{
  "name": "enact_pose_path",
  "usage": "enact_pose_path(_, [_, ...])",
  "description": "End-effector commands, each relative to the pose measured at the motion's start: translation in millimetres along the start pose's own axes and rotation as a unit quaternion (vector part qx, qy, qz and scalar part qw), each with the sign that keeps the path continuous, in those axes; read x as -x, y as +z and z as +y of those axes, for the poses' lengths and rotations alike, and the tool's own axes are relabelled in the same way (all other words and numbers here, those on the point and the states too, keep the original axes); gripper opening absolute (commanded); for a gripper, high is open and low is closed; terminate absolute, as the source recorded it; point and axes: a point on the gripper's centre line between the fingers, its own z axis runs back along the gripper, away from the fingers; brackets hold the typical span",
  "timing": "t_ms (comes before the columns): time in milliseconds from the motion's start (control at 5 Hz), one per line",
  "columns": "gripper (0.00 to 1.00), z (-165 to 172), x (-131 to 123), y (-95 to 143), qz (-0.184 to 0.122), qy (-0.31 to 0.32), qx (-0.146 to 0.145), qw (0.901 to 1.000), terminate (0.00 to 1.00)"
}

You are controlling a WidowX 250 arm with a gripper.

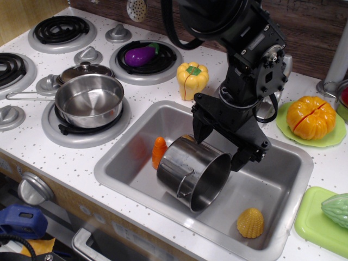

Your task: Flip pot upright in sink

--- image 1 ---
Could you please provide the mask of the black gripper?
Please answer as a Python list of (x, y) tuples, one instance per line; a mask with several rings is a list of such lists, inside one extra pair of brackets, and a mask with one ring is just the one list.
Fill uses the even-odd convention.
[(238, 172), (248, 162), (260, 162), (265, 157), (271, 142), (254, 116), (256, 103), (239, 107), (203, 93), (195, 94), (194, 101), (192, 126), (196, 142), (200, 144), (215, 130), (236, 145), (232, 171)]

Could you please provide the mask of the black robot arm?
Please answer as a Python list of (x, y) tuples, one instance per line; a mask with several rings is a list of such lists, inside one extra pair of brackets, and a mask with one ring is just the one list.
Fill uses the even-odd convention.
[(288, 81), (292, 64), (285, 61), (285, 40), (261, 1), (179, 1), (184, 28), (193, 36), (180, 42), (172, 2), (161, 1), (164, 27), (171, 42), (184, 50), (216, 41), (227, 51), (228, 70), (217, 97), (197, 93), (192, 107), (194, 138), (202, 142), (217, 131), (237, 146), (232, 171), (261, 161), (271, 143), (257, 113), (268, 97), (274, 109), (276, 92)]

